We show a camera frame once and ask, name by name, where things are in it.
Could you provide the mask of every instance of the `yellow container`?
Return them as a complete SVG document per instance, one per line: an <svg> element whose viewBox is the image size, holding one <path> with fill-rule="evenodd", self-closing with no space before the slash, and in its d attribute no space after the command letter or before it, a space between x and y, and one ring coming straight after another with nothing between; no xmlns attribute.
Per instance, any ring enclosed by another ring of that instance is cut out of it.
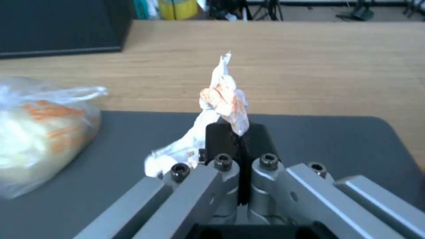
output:
<svg viewBox="0 0 425 239"><path fill-rule="evenodd" d="M174 0L174 7L172 0L159 0L159 12L164 19L184 20L198 13L196 0Z"/></svg>

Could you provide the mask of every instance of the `black screw head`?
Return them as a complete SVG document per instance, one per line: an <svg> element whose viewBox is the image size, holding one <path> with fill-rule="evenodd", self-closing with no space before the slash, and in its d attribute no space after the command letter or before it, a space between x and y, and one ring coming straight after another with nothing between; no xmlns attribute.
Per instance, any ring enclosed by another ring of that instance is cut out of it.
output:
<svg viewBox="0 0 425 239"><path fill-rule="evenodd" d="M263 154L260 157L260 166L269 171L276 170L278 168L279 159L274 154Z"/></svg>
<svg viewBox="0 0 425 239"><path fill-rule="evenodd" d="M184 163L176 163L171 167L171 179L175 182L182 182L190 173L190 168Z"/></svg>
<svg viewBox="0 0 425 239"><path fill-rule="evenodd" d="M222 172L232 168L232 157L228 154L217 154L214 158L214 167Z"/></svg>

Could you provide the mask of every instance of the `wooden table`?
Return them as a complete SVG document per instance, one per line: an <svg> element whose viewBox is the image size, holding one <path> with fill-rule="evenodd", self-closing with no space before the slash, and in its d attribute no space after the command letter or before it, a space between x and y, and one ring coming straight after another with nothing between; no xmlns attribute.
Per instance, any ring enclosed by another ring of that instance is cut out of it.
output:
<svg viewBox="0 0 425 239"><path fill-rule="evenodd" d="M104 85L107 110L198 112L219 55L250 113L376 116L425 170L425 25L137 21L125 50L0 61L0 74Z"/></svg>

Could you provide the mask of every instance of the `gray mat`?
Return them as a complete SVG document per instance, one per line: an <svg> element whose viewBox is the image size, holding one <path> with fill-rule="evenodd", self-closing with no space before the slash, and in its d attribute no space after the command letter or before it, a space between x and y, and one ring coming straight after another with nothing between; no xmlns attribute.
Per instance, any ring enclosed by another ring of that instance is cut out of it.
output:
<svg viewBox="0 0 425 239"><path fill-rule="evenodd" d="M103 112L98 137L51 181L0 200L0 238L72 238L143 175L151 150L183 136L196 114ZM363 174L425 211L425 178L385 121L374 117L251 115L285 166L317 161L335 179Z"/></svg>

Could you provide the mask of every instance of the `clear plastic bag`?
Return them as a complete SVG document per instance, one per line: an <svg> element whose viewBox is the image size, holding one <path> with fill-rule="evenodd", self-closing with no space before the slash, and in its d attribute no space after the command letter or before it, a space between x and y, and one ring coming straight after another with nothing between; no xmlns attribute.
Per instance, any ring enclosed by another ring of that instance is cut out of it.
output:
<svg viewBox="0 0 425 239"><path fill-rule="evenodd" d="M167 173L171 167L183 162L191 168L198 165L198 151L205 148L205 129L222 117L228 121L235 134L242 136L249 128L245 94L237 89L236 82L229 75L227 65L232 55L228 52L220 57L218 66L213 70L209 88L200 92L199 106L202 112L196 118L193 127L179 140L152 151L145 159L146 176L156 177Z"/></svg>
<svg viewBox="0 0 425 239"><path fill-rule="evenodd" d="M30 192L65 167L99 128L100 110L87 100L107 93L0 78L0 196Z"/></svg>

